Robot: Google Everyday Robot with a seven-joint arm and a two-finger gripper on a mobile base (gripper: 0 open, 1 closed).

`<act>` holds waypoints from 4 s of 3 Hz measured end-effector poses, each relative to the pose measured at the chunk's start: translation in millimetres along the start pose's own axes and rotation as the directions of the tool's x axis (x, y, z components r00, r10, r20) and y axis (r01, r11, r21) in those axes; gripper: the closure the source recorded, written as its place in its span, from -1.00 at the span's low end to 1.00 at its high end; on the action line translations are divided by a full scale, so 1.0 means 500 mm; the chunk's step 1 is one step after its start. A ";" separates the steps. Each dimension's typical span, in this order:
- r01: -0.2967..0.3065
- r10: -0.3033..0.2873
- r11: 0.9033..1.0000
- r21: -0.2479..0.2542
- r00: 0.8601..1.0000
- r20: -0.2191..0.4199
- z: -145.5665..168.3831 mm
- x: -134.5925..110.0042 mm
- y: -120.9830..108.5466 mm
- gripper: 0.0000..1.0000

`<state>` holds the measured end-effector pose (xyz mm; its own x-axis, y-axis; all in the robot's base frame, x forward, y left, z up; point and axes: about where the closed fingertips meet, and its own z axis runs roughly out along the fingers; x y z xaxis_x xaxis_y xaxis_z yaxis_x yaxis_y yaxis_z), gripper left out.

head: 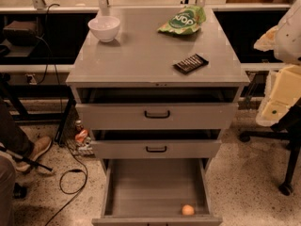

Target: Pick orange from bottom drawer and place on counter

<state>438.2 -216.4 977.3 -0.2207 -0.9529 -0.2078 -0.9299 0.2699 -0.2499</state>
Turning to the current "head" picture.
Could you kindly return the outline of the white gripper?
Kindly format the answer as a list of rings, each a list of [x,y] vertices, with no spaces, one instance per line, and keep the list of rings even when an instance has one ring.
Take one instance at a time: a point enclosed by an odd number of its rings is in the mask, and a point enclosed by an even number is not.
[[[259,51],[274,49],[276,59],[291,63],[267,75],[264,98],[256,123],[271,126],[282,119],[301,98],[301,0],[296,0],[278,25],[267,30],[256,42]]]

